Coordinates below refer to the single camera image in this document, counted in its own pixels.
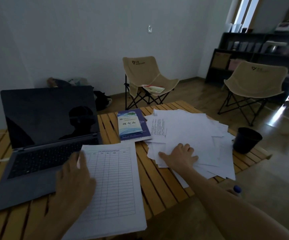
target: black metal chair frame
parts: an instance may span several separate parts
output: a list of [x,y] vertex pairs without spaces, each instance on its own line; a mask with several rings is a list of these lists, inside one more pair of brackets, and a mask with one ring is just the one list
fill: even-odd
[[[233,98],[235,102],[229,104],[231,98]],[[267,99],[267,98],[259,98],[259,99],[256,99],[255,101],[249,102],[248,100],[249,100],[249,99],[252,99],[251,97],[244,97],[244,96],[243,96],[243,98],[244,98],[243,100],[238,101],[238,100],[236,99],[236,97],[234,96],[234,93],[231,92],[230,90],[228,90],[228,96],[227,96],[227,98],[225,99],[224,103],[222,104],[221,108],[219,109],[218,114],[220,115],[220,114],[223,114],[223,113],[226,113],[226,112],[230,112],[230,111],[235,110],[235,109],[240,109],[241,113],[242,113],[243,116],[245,117],[245,119],[246,119],[246,121],[248,122],[249,126],[253,126],[253,122],[254,122],[255,118],[259,115],[259,113],[261,112],[261,110],[264,108],[264,106],[265,106],[265,104],[267,103],[268,99]],[[241,102],[247,102],[247,104],[240,105],[239,103],[241,103]],[[257,111],[257,112],[254,112],[253,108],[251,107],[251,104],[255,104],[255,103],[261,103],[261,105],[260,105],[260,107],[258,108],[258,111]],[[224,106],[229,107],[230,105],[234,105],[234,104],[237,104],[238,107],[233,108],[233,109],[229,109],[229,110],[224,111],[224,112],[221,112],[221,110],[222,110],[222,108],[223,108]],[[249,121],[249,119],[246,117],[245,113],[244,113],[243,110],[241,109],[241,108],[243,108],[243,107],[245,107],[245,106],[249,106],[250,109],[251,109],[252,112],[253,112],[253,119],[252,119],[251,122]]]
[[[126,87],[126,91],[125,91],[125,101],[127,99],[127,92],[130,92],[129,89],[129,83],[125,82],[125,87]],[[127,102],[126,102],[126,110],[131,109],[133,106],[135,106],[136,108],[138,108],[137,103],[139,103],[141,100],[144,100],[148,105],[155,102],[157,105],[159,104],[163,104],[163,100],[166,98],[166,96],[168,96],[169,92],[162,94],[160,96],[157,96],[156,99],[154,99],[151,95],[151,93],[149,93],[148,91],[146,91],[145,89],[142,89],[144,92],[144,95],[140,95],[141,92],[137,93],[137,96],[134,98],[133,96],[131,96],[132,102],[127,106]]]

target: purple booklet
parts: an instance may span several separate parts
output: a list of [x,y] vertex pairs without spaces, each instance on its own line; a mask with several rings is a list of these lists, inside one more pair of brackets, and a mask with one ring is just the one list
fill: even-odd
[[142,133],[136,133],[136,134],[131,134],[128,136],[124,136],[120,138],[120,141],[144,141],[144,140],[150,140],[152,139],[150,131],[147,127],[147,123],[145,118],[142,115],[141,109],[131,109],[131,110],[124,110],[124,111],[119,111],[118,114],[125,114],[129,113],[131,111],[134,111],[139,119],[141,128],[142,128]]

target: pink box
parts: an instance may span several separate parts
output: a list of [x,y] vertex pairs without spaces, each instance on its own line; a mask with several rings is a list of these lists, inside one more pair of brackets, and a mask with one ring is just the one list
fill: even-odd
[[234,71],[242,61],[244,60],[243,59],[230,59],[228,70]]

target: black bookshelf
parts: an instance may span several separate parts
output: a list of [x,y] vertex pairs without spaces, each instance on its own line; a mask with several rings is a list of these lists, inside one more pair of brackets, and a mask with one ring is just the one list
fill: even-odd
[[[253,63],[285,66],[289,69],[289,55],[278,53],[254,53],[252,52],[253,49],[251,52],[227,49],[229,42],[239,41],[240,43],[254,42],[264,44],[267,40],[287,42],[289,45],[289,33],[223,33],[218,48],[214,49],[209,65],[209,70],[206,76],[206,83],[222,86],[224,84],[223,80],[230,78],[233,73],[233,71],[228,70],[230,60],[228,61],[225,69],[211,67],[215,52],[230,53],[230,59],[244,59]],[[274,97],[272,100],[277,102],[284,102],[289,94],[289,77],[284,80],[282,84],[282,90],[284,93]]]

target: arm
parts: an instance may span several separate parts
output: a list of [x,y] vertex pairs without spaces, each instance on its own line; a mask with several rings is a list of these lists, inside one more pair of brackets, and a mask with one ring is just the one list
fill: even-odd
[[61,240],[90,204],[94,191],[95,179],[90,178],[84,154],[72,153],[62,170],[57,172],[56,193],[47,215],[25,240]]
[[274,219],[196,172],[193,151],[179,144],[170,155],[159,156],[189,184],[225,239],[289,239],[289,231]]

